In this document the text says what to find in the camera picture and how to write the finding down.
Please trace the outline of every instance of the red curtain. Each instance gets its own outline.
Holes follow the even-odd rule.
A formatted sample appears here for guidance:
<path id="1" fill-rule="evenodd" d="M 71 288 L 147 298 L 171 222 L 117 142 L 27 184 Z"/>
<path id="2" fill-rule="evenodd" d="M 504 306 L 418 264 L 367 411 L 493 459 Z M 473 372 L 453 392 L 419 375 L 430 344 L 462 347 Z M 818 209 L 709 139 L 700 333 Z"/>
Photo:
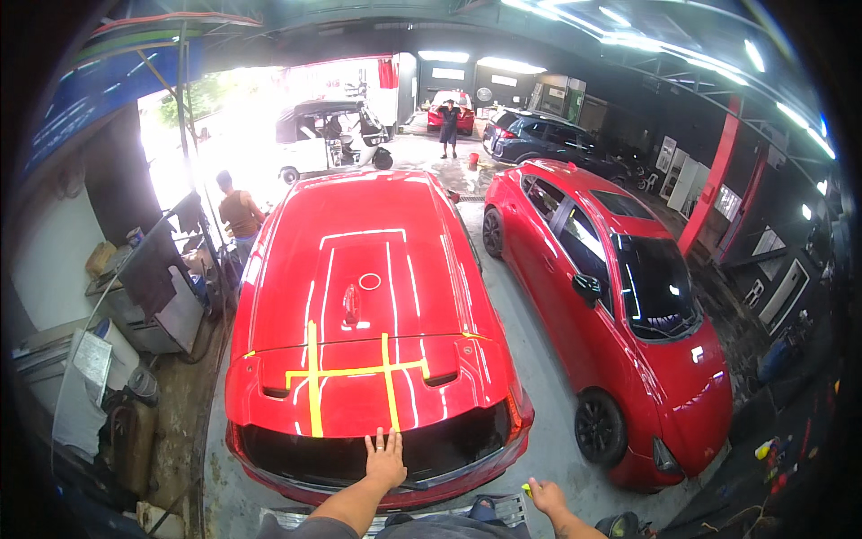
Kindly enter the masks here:
<path id="1" fill-rule="evenodd" d="M 391 89 L 398 87 L 398 76 L 392 66 L 392 60 L 378 60 L 378 75 L 380 77 L 380 88 Z"/>

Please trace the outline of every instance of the red car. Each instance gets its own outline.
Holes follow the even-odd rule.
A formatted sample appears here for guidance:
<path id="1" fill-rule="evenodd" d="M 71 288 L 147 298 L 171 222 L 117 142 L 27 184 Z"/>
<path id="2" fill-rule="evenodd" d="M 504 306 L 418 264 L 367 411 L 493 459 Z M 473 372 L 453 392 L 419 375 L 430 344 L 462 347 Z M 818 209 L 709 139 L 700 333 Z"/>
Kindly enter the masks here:
<path id="1" fill-rule="evenodd" d="M 428 132 L 440 130 L 440 126 L 443 125 L 443 116 L 440 115 L 440 107 L 445 107 L 445 101 L 449 99 L 452 99 L 455 102 L 455 106 L 460 109 L 458 122 L 456 123 L 458 132 L 462 135 L 472 135 L 473 121 L 476 120 L 476 113 L 473 110 L 470 96 L 463 91 L 454 90 L 438 91 L 434 96 L 431 108 L 428 109 Z"/>
<path id="2" fill-rule="evenodd" d="M 730 377 L 656 216 L 572 163 L 529 160 L 492 180 L 482 236 L 547 326 L 584 457 L 642 492 L 702 472 L 728 435 Z"/>
<path id="3" fill-rule="evenodd" d="M 527 449 L 534 411 L 459 214 L 426 172 L 294 184 L 243 276 L 226 443 L 318 505 L 365 476 L 363 437 L 403 432 L 381 510 L 453 498 Z"/>

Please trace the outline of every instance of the red pillar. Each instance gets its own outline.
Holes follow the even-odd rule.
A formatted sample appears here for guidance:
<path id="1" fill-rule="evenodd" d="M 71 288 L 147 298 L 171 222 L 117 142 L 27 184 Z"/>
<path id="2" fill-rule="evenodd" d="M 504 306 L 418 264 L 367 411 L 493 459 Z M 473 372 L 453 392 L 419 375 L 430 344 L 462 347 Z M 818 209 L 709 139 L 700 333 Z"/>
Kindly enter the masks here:
<path id="1" fill-rule="evenodd" d="M 724 176 L 728 173 L 730 156 L 734 151 L 734 142 L 736 142 L 736 131 L 740 126 L 740 119 L 735 116 L 740 112 L 740 99 L 731 96 L 729 108 L 733 114 L 728 113 L 724 119 L 724 129 L 721 131 L 721 139 L 718 141 L 718 149 L 715 150 L 715 158 L 712 161 L 712 168 L 709 169 L 706 184 L 697 199 L 695 210 L 691 212 L 688 224 L 683 229 L 683 234 L 679 236 L 677 241 L 683 256 L 689 253 L 697 235 L 703 229 L 709 210 L 715 204 L 715 199 L 718 198 L 718 193 L 721 190 L 721 184 L 724 183 Z"/>

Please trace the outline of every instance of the sunroof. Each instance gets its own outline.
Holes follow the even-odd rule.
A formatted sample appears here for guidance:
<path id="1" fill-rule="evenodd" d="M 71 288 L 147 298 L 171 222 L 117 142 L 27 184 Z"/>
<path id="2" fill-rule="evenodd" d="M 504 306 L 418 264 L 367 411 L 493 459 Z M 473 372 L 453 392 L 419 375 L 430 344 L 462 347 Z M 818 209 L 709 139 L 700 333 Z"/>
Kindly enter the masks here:
<path id="1" fill-rule="evenodd" d="M 636 217 L 638 219 L 655 221 L 655 218 L 647 211 L 647 208 L 632 197 L 608 191 L 592 190 L 590 193 L 615 216 Z"/>

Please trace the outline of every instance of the white tuk-tuk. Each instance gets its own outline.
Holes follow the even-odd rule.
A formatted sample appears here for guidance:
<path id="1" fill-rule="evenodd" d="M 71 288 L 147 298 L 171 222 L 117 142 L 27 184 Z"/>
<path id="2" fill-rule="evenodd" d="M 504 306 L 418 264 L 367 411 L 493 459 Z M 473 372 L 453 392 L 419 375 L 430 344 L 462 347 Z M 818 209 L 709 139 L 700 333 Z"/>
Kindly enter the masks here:
<path id="1" fill-rule="evenodd" d="M 392 155 L 380 146 L 386 131 L 362 101 L 317 99 L 285 109 L 275 126 L 287 184 L 306 172 L 346 172 L 372 163 L 392 167 Z"/>

